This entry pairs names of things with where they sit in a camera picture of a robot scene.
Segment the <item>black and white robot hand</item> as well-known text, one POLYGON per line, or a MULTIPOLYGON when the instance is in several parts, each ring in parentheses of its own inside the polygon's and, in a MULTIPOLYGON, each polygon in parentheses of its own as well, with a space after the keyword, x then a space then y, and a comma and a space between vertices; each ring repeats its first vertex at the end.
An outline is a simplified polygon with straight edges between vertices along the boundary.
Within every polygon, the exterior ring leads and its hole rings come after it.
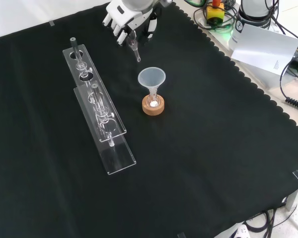
POLYGON ((112 29, 119 46, 138 30, 140 41, 150 41, 157 27, 158 5, 158 0, 113 0, 106 7, 102 24, 112 29))

